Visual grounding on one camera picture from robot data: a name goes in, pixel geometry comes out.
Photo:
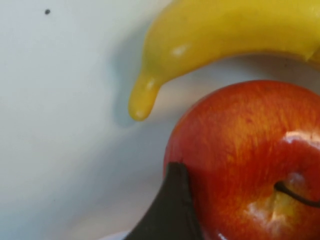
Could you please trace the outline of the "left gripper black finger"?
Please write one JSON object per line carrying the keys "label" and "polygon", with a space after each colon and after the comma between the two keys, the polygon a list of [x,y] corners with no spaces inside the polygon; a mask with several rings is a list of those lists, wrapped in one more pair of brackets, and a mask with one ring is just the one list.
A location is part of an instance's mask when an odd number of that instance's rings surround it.
{"label": "left gripper black finger", "polygon": [[186,166],[170,162],[151,206],[129,233],[130,240],[203,240]]}

